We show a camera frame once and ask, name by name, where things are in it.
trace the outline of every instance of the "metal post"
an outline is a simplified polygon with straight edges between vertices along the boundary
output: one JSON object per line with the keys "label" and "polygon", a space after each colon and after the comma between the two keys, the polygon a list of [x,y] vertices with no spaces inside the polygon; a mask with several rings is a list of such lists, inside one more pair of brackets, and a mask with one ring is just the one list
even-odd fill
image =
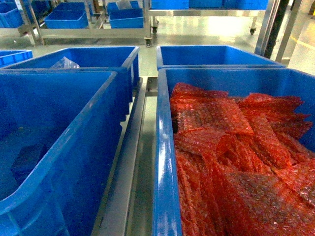
{"label": "metal post", "polygon": [[151,35],[151,18],[149,17],[149,1],[143,0],[143,19],[144,19],[144,29],[145,29],[145,39],[151,43],[152,35]]}
{"label": "metal post", "polygon": [[39,39],[40,39],[40,42],[42,45],[45,45],[45,41],[41,35],[41,31],[40,31],[40,25],[39,25],[39,22],[38,22],[38,19],[36,18],[36,15],[35,15],[35,12],[34,12],[34,9],[32,7],[32,2],[31,1],[28,1],[28,4],[29,4],[29,9],[31,11],[31,16],[33,17],[33,20],[34,20],[34,24],[35,24],[35,27],[37,29],[37,32],[38,32],[38,36],[39,36]]}
{"label": "metal post", "polygon": [[28,28],[28,36],[29,39],[31,41],[31,44],[36,46],[37,45],[37,40],[36,40],[36,36],[35,33],[33,31],[33,25],[31,24],[31,21],[29,19],[29,16],[27,14],[25,5],[23,0],[15,0],[16,6],[21,14],[21,17],[23,19],[24,24],[27,26]]}
{"label": "metal post", "polygon": [[289,64],[294,52],[297,40],[300,37],[305,20],[314,0],[296,0],[284,32],[276,61]]}
{"label": "metal post", "polygon": [[89,8],[88,0],[84,0],[84,6],[85,6],[85,12],[87,13],[89,29],[92,32],[93,31],[93,25],[92,25],[92,19],[91,19],[91,14],[90,14],[90,8]]}
{"label": "metal post", "polygon": [[281,0],[269,0],[267,10],[262,22],[262,27],[260,29],[255,53],[264,56],[270,33],[272,30],[272,25],[275,21],[277,10]]}

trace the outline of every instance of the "blue plastic bin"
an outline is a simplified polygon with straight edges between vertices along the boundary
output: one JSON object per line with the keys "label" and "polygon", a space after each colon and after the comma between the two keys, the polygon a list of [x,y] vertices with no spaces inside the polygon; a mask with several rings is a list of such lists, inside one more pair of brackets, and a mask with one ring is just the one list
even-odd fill
{"label": "blue plastic bin", "polygon": [[268,0],[223,0],[225,9],[266,10]]}
{"label": "blue plastic bin", "polygon": [[45,18],[49,29],[84,29],[88,26],[85,11],[53,11]]}
{"label": "blue plastic bin", "polygon": [[[79,64],[76,70],[88,71],[116,71],[127,87],[121,87],[121,93],[127,94],[128,102],[132,102],[132,87],[139,81],[139,47],[91,47],[66,48],[42,57],[34,58],[6,67],[6,69],[46,70],[63,57]],[[129,106],[122,107],[129,112]]]}
{"label": "blue plastic bin", "polygon": [[220,8],[222,0],[189,0],[189,8]]}
{"label": "blue plastic bin", "polygon": [[152,0],[153,10],[186,10],[189,8],[189,0]]}
{"label": "blue plastic bin", "polygon": [[[272,96],[299,96],[305,103],[296,111],[312,114],[315,122],[315,76],[285,68],[275,69],[162,69],[158,76],[157,154],[155,164],[153,235],[182,235],[178,180],[169,97],[184,82],[203,89],[229,91],[231,96],[250,92]],[[301,140],[315,151],[315,127]]]}
{"label": "blue plastic bin", "polygon": [[0,68],[33,58],[31,50],[0,51]]}
{"label": "blue plastic bin", "polygon": [[157,69],[177,67],[285,67],[231,46],[157,47]]}
{"label": "blue plastic bin", "polygon": [[143,28],[142,9],[112,10],[109,23],[113,29],[138,29]]}
{"label": "blue plastic bin", "polygon": [[13,2],[0,3],[2,28],[17,28],[23,24],[21,14]]}
{"label": "blue plastic bin", "polygon": [[[0,73],[0,235],[91,235],[122,130],[116,76]],[[49,150],[17,188],[10,168],[38,141]]]}

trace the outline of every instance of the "floor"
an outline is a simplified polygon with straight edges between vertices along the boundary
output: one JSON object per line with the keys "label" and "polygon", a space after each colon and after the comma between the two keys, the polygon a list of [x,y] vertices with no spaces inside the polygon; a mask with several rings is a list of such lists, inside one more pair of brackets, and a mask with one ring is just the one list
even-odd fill
{"label": "floor", "polygon": [[[35,57],[66,47],[90,47],[103,45],[138,45],[140,46],[140,75],[157,76],[156,45],[232,45],[254,52],[263,15],[257,20],[257,32],[250,35],[251,18],[231,17],[164,17],[160,21],[153,46],[146,48],[144,40],[47,40],[47,46],[32,47],[26,37],[0,39],[1,49],[31,49]],[[315,20],[309,19],[295,48],[290,68],[315,74]],[[130,235],[151,235],[152,222],[152,183],[155,156],[156,97],[148,97],[142,143],[145,148],[141,155],[137,192],[134,208],[134,221]]]}

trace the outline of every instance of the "plastic bin rim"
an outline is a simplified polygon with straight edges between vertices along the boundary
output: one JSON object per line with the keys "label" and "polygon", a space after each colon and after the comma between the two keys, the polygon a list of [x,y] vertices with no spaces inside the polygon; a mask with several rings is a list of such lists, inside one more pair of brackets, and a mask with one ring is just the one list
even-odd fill
{"label": "plastic bin rim", "polygon": [[[59,11],[55,11],[55,12],[63,12],[63,11],[67,11],[68,12],[68,10],[59,10]],[[79,20],[81,20],[82,19],[82,17],[84,17],[84,16],[86,16],[86,12],[84,11],[84,10],[81,10],[81,11],[72,11],[72,12],[81,12],[82,13],[82,15],[79,17],[79,18],[77,18],[77,19],[71,19],[71,20],[65,20],[65,19],[47,19],[52,13],[54,13],[54,12],[52,12],[52,13],[50,13],[48,16],[46,16],[45,17],[45,20],[48,20],[48,21],[79,21]]]}
{"label": "plastic bin rim", "polygon": [[21,54],[21,53],[32,53],[31,50],[16,50],[16,51],[1,50],[0,52],[13,52],[12,54],[9,54],[9,55],[0,56],[0,58],[4,58],[4,57],[7,57],[7,56],[14,56],[14,55],[18,55],[18,54]]}
{"label": "plastic bin rim", "polygon": [[[133,48],[132,52],[129,54],[129,56],[125,59],[124,63],[121,65],[121,66],[117,66],[118,67],[124,67],[124,68],[130,68],[131,65],[132,65],[132,62],[133,60],[136,58],[136,56],[138,55],[139,51],[140,51],[140,47],[138,46],[125,46],[125,47],[111,47],[111,46],[106,46],[106,47],[73,47],[73,48],[63,48],[63,49],[59,49],[57,51],[54,51],[52,53],[48,53],[48,54],[45,54],[43,56],[40,56],[40,57],[37,57],[37,58],[31,58],[31,59],[28,59],[28,60],[25,60],[25,61],[22,61],[22,62],[19,62],[19,63],[16,63],[14,64],[14,66],[16,65],[20,65],[20,64],[23,64],[25,62],[28,62],[30,60],[36,60],[36,59],[39,59],[39,58],[46,58],[46,57],[49,57],[50,55],[53,55],[55,53],[59,53],[59,52],[62,52],[62,51],[65,51],[65,50],[71,50],[71,49],[97,49],[97,48],[102,48],[102,49],[106,49],[106,48]],[[10,69],[10,66],[12,65],[9,65],[7,67],[4,67],[3,69]],[[81,67],[81,69],[84,69],[84,68],[104,68],[104,67]],[[10,70],[22,70],[22,71],[28,71],[28,70],[58,70],[58,71],[62,71],[64,69],[62,68],[56,68],[56,69],[52,69],[52,68],[21,68],[21,69],[10,69]]]}
{"label": "plastic bin rim", "polygon": [[73,142],[74,138],[77,138],[79,129],[85,122],[87,122],[89,118],[88,111],[96,109],[96,106],[99,103],[99,98],[103,96],[108,86],[117,76],[117,72],[115,71],[104,71],[97,73],[109,75],[108,79],[87,102],[84,108],[74,118],[65,131],[59,136],[59,138],[55,141],[52,147],[44,155],[44,157],[33,169],[30,175],[25,179],[25,181],[19,186],[19,188],[11,195],[0,201],[0,215],[9,213],[12,209],[16,208],[19,204],[26,201],[31,196],[32,192],[36,190],[36,188],[41,184],[42,180],[46,177],[47,173],[50,171],[54,162],[59,157],[61,150],[64,150],[68,145],[70,145],[69,143]]}
{"label": "plastic bin rim", "polygon": [[[230,46],[230,45],[174,45],[174,46],[172,46],[172,45],[165,45],[165,46],[161,45],[161,46],[157,46],[157,68],[158,68],[158,70],[160,70],[161,68],[164,68],[166,66],[172,66],[172,65],[163,65],[163,64],[161,64],[161,63],[163,63],[162,48],[181,48],[181,47],[182,48],[185,48],[185,47],[228,47],[228,48],[233,48],[233,49],[236,49],[236,50],[243,51],[242,49],[239,49],[239,48],[236,48],[236,47]],[[260,55],[255,54],[255,53],[251,53],[251,52],[247,52],[247,51],[245,51],[245,52],[250,54],[250,55],[252,55],[252,56],[261,58],[263,60],[269,60],[267,58],[264,58],[264,57],[262,57]],[[273,63],[274,63],[273,66],[283,66],[283,67],[285,66],[285,65],[283,65],[283,64],[281,64],[281,63],[279,63],[277,61],[273,61]]]}
{"label": "plastic bin rim", "polygon": [[[179,209],[179,190],[178,190],[178,181],[177,181],[177,167],[176,167],[176,157],[175,157],[175,146],[173,141],[173,136],[169,136],[169,132],[173,133],[173,127],[171,122],[171,112],[170,112],[170,103],[169,100],[166,100],[166,104],[163,106],[160,105],[160,100],[162,96],[169,95],[168,93],[168,85],[167,85],[167,75],[166,72],[168,70],[176,71],[176,70],[205,70],[201,68],[172,68],[172,69],[161,69],[158,72],[158,95],[157,95],[157,148],[156,148],[156,162],[155,162],[155,179],[154,179],[154,195],[153,195],[153,222],[152,222],[152,235],[157,236],[161,234],[161,219],[158,218],[157,212],[168,214],[168,221],[172,222],[172,233],[174,235],[181,235],[181,218],[180,211],[170,211],[164,204],[165,201],[173,201],[173,207]],[[208,68],[207,70],[212,71],[222,71],[221,69]],[[238,70],[255,70],[255,71],[287,71],[288,73],[299,72],[305,75],[310,76],[310,74],[301,72],[295,69],[287,69],[287,68],[229,68],[229,71],[238,71]],[[169,171],[168,176],[164,176],[167,171],[164,169],[165,166],[168,166]],[[161,176],[163,179],[172,181],[173,185],[168,186],[165,183],[160,185]],[[173,196],[175,199],[165,199],[161,198],[160,195],[165,196]]]}

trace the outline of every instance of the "metal shelf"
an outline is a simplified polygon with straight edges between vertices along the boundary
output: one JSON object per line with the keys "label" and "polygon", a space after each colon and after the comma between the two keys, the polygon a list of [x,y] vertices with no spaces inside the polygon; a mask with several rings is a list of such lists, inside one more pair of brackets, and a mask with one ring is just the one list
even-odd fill
{"label": "metal shelf", "polygon": [[[107,20],[106,8],[104,7],[101,14],[95,23],[93,23],[90,15],[88,0],[76,0],[77,2],[84,2],[87,13],[89,26],[86,29],[48,29],[45,24],[38,26],[38,34],[42,44],[45,44],[45,39],[52,38],[143,38],[150,42],[151,46],[151,22],[148,17],[149,0],[143,0],[143,19],[144,27],[142,29],[104,29],[102,26]],[[106,1],[103,0],[103,6],[106,6]]]}
{"label": "metal shelf", "polygon": [[236,16],[236,17],[255,17],[260,12],[254,10],[149,10],[149,16]]}

